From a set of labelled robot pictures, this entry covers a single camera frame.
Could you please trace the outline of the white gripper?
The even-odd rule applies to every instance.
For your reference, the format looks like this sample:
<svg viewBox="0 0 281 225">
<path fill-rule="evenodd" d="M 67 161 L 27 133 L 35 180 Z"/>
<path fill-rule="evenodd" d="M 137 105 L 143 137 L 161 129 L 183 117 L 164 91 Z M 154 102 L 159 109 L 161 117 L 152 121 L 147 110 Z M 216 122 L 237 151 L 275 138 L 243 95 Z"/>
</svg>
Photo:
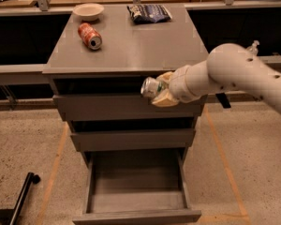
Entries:
<svg viewBox="0 0 281 225">
<path fill-rule="evenodd" d="M 169 83 L 170 89 L 165 89 L 152 99 L 151 103 L 156 107 L 172 107 L 179 102 L 189 103 L 201 97 L 197 91 L 201 79 L 201 64 L 179 67 L 174 72 L 168 71 L 159 75 L 156 79 Z"/>
</svg>

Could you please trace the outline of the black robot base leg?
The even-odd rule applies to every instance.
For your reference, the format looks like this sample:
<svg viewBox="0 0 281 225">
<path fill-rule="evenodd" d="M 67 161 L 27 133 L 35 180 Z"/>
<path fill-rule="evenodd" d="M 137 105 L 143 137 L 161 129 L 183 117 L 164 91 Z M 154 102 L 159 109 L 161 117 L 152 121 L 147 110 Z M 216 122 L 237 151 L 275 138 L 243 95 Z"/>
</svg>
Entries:
<svg viewBox="0 0 281 225">
<path fill-rule="evenodd" d="M 41 178 L 38 174 L 29 172 L 24 180 L 18 199 L 12 209 L 0 209 L 0 225 L 17 225 L 22 207 L 32 184 L 38 184 Z"/>
</svg>

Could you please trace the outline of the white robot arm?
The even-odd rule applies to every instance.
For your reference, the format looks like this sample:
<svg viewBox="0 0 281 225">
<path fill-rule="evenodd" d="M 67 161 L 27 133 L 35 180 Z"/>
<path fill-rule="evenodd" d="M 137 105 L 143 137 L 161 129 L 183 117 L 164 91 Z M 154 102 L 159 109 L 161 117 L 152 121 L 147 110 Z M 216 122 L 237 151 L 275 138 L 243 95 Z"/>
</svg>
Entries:
<svg viewBox="0 0 281 225">
<path fill-rule="evenodd" d="M 281 73 L 240 45 L 213 49 L 206 60 L 161 76 L 168 87 L 153 99 L 157 107 L 189 103 L 209 94 L 244 91 L 281 114 Z"/>
</svg>

